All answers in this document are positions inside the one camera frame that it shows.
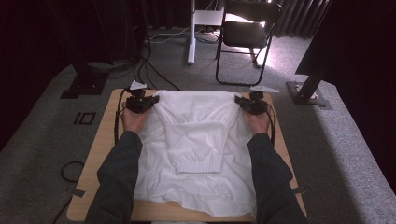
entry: white marker tag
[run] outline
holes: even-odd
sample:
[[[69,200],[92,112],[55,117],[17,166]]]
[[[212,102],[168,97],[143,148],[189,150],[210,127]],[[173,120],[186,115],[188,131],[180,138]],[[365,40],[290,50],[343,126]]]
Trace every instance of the white marker tag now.
[[[148,85],[136,82],[135,80],[132,82],[131,87],[129,88],[131,91],[145,89]]]
[[[264,91],[264,92],[279,92],[277,90],[268,88],[268,87],[264,87],[264,86],[254,86],[254,87],[250,87],[250,89],[252,91]]]

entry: chair seat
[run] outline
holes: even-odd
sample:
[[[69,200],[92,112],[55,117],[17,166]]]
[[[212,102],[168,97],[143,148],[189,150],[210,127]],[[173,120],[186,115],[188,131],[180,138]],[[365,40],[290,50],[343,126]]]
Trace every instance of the chair seat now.
[[[265,48],[267,33],[259,23],[226,21],[223,24],[223,42],[231,47]]]

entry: gray carpet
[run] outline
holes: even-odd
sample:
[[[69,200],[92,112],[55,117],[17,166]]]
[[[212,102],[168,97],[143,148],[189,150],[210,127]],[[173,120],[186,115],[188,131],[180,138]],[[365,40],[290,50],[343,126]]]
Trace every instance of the gray carpet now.
[[[216,45],[197,42],[195,64],[187,65],[188,43],[178,38],[152,44],[148,60],[182,90],[249,91],[216,82]],[[303,195],[308,219],[311,223],[396,223],[396,197],[337,89],[325,82],[319,86],[332,110],[295,105],[290,97],[285,82],[306,79],[294,72],[309,43],[296,37],[275,38],[262,81],[280,91],[272,97],[297,180],[308,189]],[[230,55],[222,60],[224,78],[251,80],[259,74],[248,56]],[[148,73],[158,89],[174,89],[150,68]],[[142,74],[147,82],[144,70]],[[61,100],[75,75],[69,66],[52,80],[1,151],[0,223],[53,222],[76,185],[62,179],[62,167],[86,160],[110,93],[134,79],[132,71],[112,73],[102,95]],[[78,114],[84,113],[83,123],[95,113],[92,124],[76,122]],[[73,165],[67,174],[78,178],[80,171]],[[67,220],[64,210],[57,223],[74,222]]]

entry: black folding chair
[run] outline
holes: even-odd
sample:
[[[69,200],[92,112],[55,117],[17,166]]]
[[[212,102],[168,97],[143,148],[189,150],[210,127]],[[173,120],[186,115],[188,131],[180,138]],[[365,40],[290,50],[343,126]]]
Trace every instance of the black folding chair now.
[[[235,15],[247,21],[226,21],[227,15]],[[262,81],[265,63],[267,61],[268,51],[271,46],[274,28],[282,15],[282,7],[275,3],[247,2],[247,1],[229,1],[224,7],[224,15],[221,23],[218,50],[216,59],[216,81],[226,85],[238,86],[255,86]],[[260,49],[255,54],[222,50],[222,44],[230,47],[241,47],[250,49]],[[220,54],[225,53],[242,53],[254,56],[253,62],[257,63],[257,57],[266,48],[265,57],[262,64],[259,80],[255,83],[228,82],[219,79]]]

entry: person's arm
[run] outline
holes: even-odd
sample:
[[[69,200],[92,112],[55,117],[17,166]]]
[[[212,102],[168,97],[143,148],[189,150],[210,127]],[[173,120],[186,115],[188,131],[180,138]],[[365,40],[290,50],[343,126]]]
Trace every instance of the person's arm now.
[[[131,223],[134,187],[142,142],[137,135],[150,111],[138,115],[124,109],[121,118],[124,133],[111,149],[97,172],[100,183],[85,223]]]
[[[292,172],[275,152],[267,134],[268,116],[245,115],[253,134],[247,147],[256,191],[257,223],[307,223],[289,184]]]

